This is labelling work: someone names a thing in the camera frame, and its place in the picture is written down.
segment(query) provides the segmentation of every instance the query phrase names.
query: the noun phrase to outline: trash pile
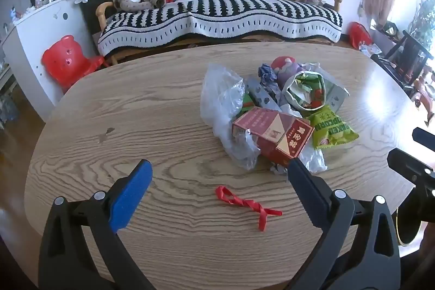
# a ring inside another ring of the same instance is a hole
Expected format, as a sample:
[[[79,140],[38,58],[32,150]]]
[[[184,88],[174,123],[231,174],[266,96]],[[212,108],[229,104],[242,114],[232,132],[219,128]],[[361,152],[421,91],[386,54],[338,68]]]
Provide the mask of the trash pile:
[[[358,134],[337,115],[349,92],[319,63],[277,57],[245,79],[210,64],[201,92],[201,118],[238,165],[251,170],[261,154],[276,174],[299,158],[312,173],[325,171],[322,149]]]

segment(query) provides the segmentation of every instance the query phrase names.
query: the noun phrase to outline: red ribbon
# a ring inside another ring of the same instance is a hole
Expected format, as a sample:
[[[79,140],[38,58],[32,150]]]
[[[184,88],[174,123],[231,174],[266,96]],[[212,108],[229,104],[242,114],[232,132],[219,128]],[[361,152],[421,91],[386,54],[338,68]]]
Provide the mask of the red ribbon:
[[[260,213],[260,219],[258,220],[258,229],[260,231],[265,230],[268,215],[282,215],[282,211],[263,208],[260,203],[254,202],[252,199],[240,199],[225,186],[219,186],[216,188],[216,196],[225,203],[239,205],[240,207],[248,207],[253,211]]]

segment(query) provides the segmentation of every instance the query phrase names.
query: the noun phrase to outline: wood grain surface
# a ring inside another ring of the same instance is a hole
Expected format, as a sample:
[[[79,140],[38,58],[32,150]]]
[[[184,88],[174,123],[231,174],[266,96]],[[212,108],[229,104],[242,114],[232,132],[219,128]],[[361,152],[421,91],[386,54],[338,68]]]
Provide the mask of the wood grain surface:
[[[257,289],[289,280],[321,231],[310,223],[291,185],[269,171],[266,159],[260,158],[253,171],[236,167],[199,110],[208,63],[248,76],[280,55],[319,61],[350,92],[338,113],[360,137],[325,149],[328,170],[320,175],[352,198],[382,194],[395,210],[412,184],[388,168],[388,152],[398,146],[420,160],[435,161],[434,153],[412,141],[420,120],[399,86],[350,49],[247,43],[140,58],[75,84],[53,111],[33,153],[25,189],[30,224],[42,233],[55,197],[88,199],[147,158],[153,181],[119,236],[157,289]],[[218,185],[284,214],[269,216],[262,233],[257,213],[217,200]],[[354,231],[342,251],[349,249]],[[107,274],[95,243],[89,244]]]

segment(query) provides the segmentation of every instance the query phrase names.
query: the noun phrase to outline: red box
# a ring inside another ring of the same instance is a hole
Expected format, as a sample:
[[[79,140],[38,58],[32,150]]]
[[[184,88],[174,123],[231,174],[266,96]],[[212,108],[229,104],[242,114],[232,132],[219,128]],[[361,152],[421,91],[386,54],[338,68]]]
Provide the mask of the red box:
[[[247,129],[262,155],[284,167],[299,155],[314,130],[306,119],[262,107],[254,107],[235,120],[232,134]]]

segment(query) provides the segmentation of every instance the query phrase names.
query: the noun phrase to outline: couch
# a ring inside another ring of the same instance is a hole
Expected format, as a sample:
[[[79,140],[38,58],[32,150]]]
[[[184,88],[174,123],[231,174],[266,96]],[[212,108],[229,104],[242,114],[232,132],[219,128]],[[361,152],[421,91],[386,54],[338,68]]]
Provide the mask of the couch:
[[[330,9],[290,0],[175,0],[161,9],[117,13],[109,24],[105,10],[113,4],[106,2],[97,9],[102,30],[98,49],[116,64],[138,49],[210,38],[224,42],[267,33],[281,39],[320,36],[334,43],[342,26],[341,0],[334,1]]]

